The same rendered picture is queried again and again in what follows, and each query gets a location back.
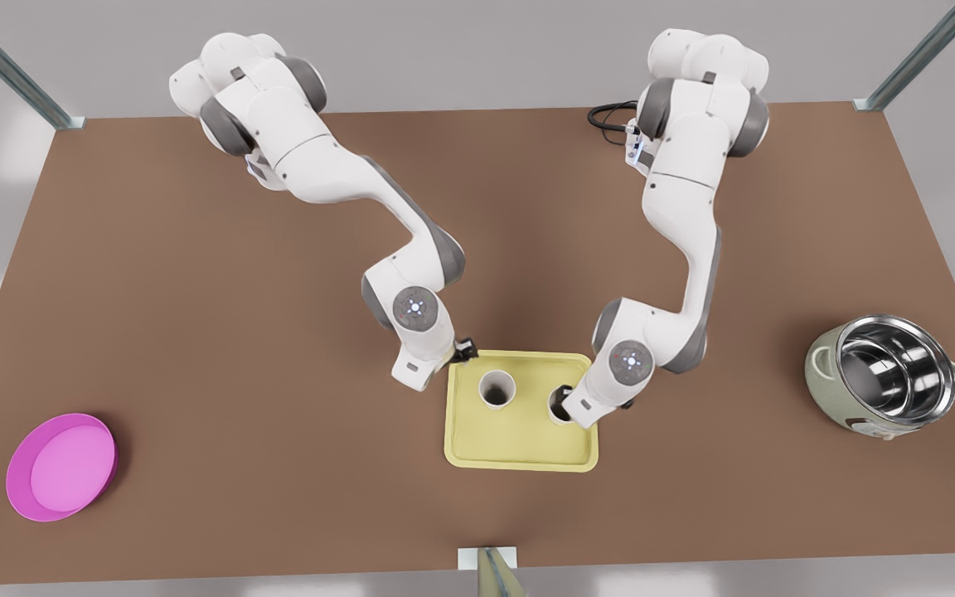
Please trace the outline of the silver frame post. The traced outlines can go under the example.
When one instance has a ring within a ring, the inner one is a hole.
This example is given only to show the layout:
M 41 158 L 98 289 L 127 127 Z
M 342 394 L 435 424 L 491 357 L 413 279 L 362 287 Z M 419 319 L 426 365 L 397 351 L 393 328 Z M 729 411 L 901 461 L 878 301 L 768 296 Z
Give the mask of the silver frame post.
M 73 116 L 63 109 L 1 47 L 0 80 L 56 131 L 80 131 L 84 128 L 86 118 Z
M 883 112 L 955 39 L 955 3 L 882 83 L 867 97 L 851 101 L 856 112 Z
M 459 570 L 477 572 L 477 597 L 528 597 L 516 577 L 518 548 L 484 546 L 458 548 Z

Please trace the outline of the yellow rectangular tray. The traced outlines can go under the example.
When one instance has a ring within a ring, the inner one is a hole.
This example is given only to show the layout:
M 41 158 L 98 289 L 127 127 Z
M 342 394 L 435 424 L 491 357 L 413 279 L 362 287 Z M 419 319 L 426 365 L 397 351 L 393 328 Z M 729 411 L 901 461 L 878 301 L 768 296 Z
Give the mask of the yellow rectangular tray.
M 482 349 L 448 367 L 444 457 L 460 468 L 586 473 L 599 460 L 598 427 L 560 422 L 549 399 L 576 385 L 590 366 L 581 354 Z M 508 375 L 514 396 L 493 408 L 482 400 L 489 379 Z

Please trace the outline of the green pot with steel liner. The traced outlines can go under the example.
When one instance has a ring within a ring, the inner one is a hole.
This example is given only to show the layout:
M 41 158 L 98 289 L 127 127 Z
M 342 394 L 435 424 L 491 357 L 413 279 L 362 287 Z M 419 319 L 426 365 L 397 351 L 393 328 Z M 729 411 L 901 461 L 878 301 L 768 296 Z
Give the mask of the green pot with steel liner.
M 955 401 L 955 362 L 919 325 L 873 313 L 808 348 L 808 393 L 839 426 L 890 441 L 941 420 Z

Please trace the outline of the pink round bowl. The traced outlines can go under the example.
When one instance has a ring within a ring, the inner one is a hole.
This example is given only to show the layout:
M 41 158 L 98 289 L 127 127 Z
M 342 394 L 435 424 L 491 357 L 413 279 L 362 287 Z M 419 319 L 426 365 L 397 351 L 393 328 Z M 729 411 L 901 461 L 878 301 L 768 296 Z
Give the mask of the pink round bowl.
M 116 476 L 119 451 L 109 427 L 87 413 L 39 424 L 12 453 L 5 494 L 12 510 L 55 522 L 88 507 Z

